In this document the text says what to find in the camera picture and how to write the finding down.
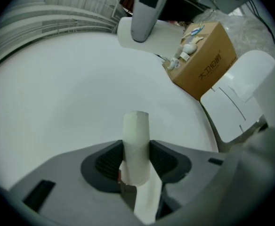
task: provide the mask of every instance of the white cylinder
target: white cylinder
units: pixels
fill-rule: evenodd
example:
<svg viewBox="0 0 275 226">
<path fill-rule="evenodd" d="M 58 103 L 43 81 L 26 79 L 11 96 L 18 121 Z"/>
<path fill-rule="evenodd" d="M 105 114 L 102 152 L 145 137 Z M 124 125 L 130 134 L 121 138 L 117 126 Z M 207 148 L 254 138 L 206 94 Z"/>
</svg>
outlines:
<svg viewBox="0 0 275 226">
<path fill-rule="evenodd" d="M 138 43 L 131 36 L 131 21 L 132 17 L 123 17 L 119 22 L 117 33 L 122 47 L 142 50 L 167 58 L 174 57 L 183 37 L 182 27 L 158 20 L 147 40 Z"/>
<path fill-rule="evenodd" d="M 148 181 L 149 161 L 149 116 L 148 113 L 133 111 L 124 115 L 123 145 L 125 170 L 122 181 L 129 185 L 140 186 Z"/>
</svg>

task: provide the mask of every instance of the brown cardboard box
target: brown cardboard box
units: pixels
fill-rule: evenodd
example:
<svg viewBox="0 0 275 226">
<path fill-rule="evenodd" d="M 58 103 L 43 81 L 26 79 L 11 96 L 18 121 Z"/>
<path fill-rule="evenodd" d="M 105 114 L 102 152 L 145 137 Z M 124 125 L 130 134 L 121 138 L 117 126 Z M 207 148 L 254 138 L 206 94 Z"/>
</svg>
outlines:
<svg viewBox="0 0 275 226">
<path fill-rule="evenodd" d="M 203 25 L 204 28 L 196 35 L 203 37 L 203 40 L 197 43 L 198 48 L 188 61 L 180 58 L 180 67 L 173 70 L 167 69 L 170 61 L 167 60 L 163 64 L 171 80 L 197 100 L 200 100 L 237 60 L 234 47 L 221 23 L 210 22 Z M 185 34 L 197 27 L 200 25 L 191 24 Z M 182 40 L 182 45 L 186 44 L 186 39 Z"/>
</svg>

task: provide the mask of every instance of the cable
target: cable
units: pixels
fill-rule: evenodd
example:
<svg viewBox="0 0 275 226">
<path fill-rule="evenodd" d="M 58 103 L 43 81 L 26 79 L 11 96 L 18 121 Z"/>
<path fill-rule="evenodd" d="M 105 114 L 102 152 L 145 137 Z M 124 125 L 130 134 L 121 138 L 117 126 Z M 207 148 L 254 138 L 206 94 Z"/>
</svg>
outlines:
<svg viewBox="0 0 275 226">
<path fill-rule="evenodd" d="M 270 34 L 271 34 L 271 36 L 273 38 L 273 42 L 275 44 L 275 36 L 274 36 L 272 30 L 266 24 L 266 22 L 263 20 L 263 18 L 261 18 L 260 14 L 259 14 L 259 12 L 257 10 L 257 7 L 256 7 L 255 3 L 252 0 L 250 0 L 250 5 L 251 5 L 252 9 L 248 6 L 248 4 L 246 4 L 246 6 L 249 8 L 249 10 L 256 16 L 256 18 L 259 19 L 265 25 L 265 27 L 267 28 L 267 30 L 270 32 Z"/>
</svg>

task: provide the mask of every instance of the cardboard box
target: cardboard box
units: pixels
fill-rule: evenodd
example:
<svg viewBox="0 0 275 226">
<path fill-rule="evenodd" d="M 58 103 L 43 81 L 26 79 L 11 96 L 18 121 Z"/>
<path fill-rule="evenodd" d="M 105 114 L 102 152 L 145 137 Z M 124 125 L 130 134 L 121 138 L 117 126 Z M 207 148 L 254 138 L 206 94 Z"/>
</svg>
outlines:
<svg viewBox="0 0 275 226">
<path fill-rule="evenodd" d="M 204 28 L 196 35 L 203 37 L 197 43 L 197 50 L 188 61 L 180 58 L 179 68 L 168 70 L 170 61 L 163 64 L 171 80 L 183 90 L 200 100 L 237 60 L 235 49 L 220 22 L 203 23 Z M 200 27 L 191 24 L 185 34 Z M 186 44 L 190 36 L 182 40 Z"/>
</svg>

